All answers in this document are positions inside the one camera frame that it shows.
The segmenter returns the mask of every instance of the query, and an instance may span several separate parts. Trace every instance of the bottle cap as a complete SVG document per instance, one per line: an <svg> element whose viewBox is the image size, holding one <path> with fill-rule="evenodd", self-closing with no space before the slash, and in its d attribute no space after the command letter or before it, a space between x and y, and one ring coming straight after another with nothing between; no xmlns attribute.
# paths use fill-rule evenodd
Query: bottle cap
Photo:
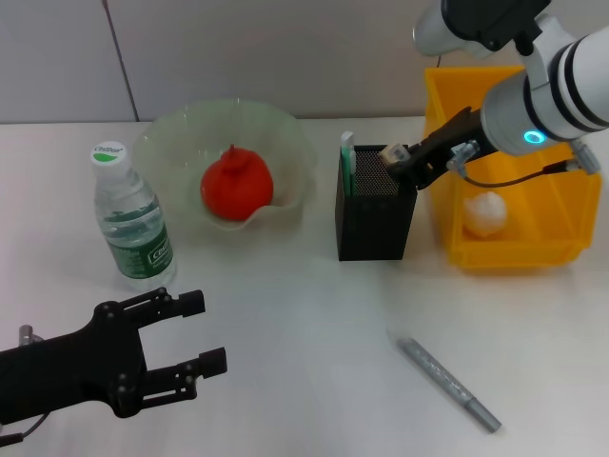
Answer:
<svg viewBox="0 0 609 457"><path fill-rule="evenodd" d="M98 179L121 178L131 169L128 150L118 141L105 141L93 148L91 163Z"/></svg>

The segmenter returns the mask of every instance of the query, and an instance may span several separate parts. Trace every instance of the yellow plastic bin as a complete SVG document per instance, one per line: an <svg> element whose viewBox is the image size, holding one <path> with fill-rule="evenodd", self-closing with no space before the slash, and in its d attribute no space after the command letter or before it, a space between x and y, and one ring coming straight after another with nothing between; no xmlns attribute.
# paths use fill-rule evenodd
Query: yellow plastic bin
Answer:
<svg viewBox="0 0 609 457"><path fill-rule="evenodd" d="M428 69L429 100L425 135L465 107L479 109L486 92L520 67ZM480 182L509 181L573 156L567 145L523 157L496 152L467 165ZM507 226L487 238L463 228L463 201L487 191L465 183L454 172L432 186L432 213L452 264L467 269L543 268L575 260L592 242L599 205L600 176L573 171L542 176L516 186L493 189L508 210Z"/></svg>

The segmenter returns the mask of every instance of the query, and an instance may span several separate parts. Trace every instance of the black pen holder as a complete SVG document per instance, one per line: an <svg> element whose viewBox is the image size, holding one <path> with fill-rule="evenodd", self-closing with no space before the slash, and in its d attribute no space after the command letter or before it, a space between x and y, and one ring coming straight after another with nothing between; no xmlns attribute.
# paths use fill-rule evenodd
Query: black pen holder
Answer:
<svg viewBox="0 0 609 457"><path fill-rule="evenodd" d="M417 188L414 183L398 184L389 176L378 155L383 149L355 147L355 188L348 192L339 155L335 222L340 261L403 258Z"/></svg>

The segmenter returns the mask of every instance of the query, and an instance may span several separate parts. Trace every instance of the white table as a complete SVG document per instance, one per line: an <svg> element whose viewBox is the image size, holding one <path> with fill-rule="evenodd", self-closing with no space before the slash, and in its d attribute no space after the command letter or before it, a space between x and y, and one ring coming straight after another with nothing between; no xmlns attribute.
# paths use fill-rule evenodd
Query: white table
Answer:
<svg viewBox="0 0 609 457"><path fill-rule="evenodd" d="M142 331L150 368L224 346L228 373L200 380L195 401L127 420L103 404L55 412L2 456L607 455L607 199L593 248L568 268L499 277L449 267L424 193L402 262L339 263L340 134L412 143L422 118L303 125L320 161L302 218L175 237L169 290L201 288L207 313ZM16 345L21 324L61 335L98 303L133 295L95 224L88 151L107 139L131 144L146 126L0 127L0 349ZM607 138L591 143L603 152ZM489 435L449 401L391 346L388 323L418 338L504 427Z"/></svg>

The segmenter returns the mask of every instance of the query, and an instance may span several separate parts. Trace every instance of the white cotton ball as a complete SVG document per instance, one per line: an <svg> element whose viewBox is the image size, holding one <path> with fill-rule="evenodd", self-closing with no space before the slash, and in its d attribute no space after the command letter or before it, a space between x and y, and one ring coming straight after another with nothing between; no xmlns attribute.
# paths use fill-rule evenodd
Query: white cotton ball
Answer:
<svg viewBox="0 0 609 457"><path fill-rule="evenodd" d="M464 202L463 223L473 234L485 237L502 230L507 223L507 206L495 192L486 192Z"/></svg>

